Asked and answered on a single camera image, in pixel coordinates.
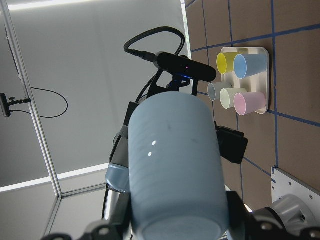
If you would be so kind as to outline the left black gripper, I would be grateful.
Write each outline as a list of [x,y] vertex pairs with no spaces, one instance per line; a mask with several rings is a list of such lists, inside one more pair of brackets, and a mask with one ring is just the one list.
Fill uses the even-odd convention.
[[[146,98],[150,98],[157,94],[162,94],[166,92],[179,92],[179,89],[168,89],[157,85],[151,85]],[[138,107],[139,100],[141,98],[142,96],[138,97],[137,102],[129,102],[124,119],[125,126],[129,126],[130,118],[135,109]],[[233,164],[241,164],[248,145],[248,139],[245,138],[245,134],[243,132],[230,129],[228,127],[218,126],[215,121],[214,124],[217,133],[217,140],[221,157],[225,158]]]

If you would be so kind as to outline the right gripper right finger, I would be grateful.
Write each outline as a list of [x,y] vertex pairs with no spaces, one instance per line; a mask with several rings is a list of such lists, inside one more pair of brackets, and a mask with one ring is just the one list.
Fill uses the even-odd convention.
[[249,212],[237,192],[226,193],[227,237],[232,240],[318,240],[320,223],[297,196],[288,194],[270,206]]

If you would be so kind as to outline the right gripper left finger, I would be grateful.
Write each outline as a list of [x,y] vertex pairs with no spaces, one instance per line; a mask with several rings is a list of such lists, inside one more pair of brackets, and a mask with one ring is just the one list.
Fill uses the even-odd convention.
[[78,240],[133,240],[130,223],[114,223],[98,220],[90,223]]

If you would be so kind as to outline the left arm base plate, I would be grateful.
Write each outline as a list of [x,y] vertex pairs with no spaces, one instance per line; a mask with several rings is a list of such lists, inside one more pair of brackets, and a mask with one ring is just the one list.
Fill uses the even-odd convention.
[[272,203],[286,195],[294,195],[302,200],[312,212],[317,224],[320,224],[320,192],[279,167],[272,167]]

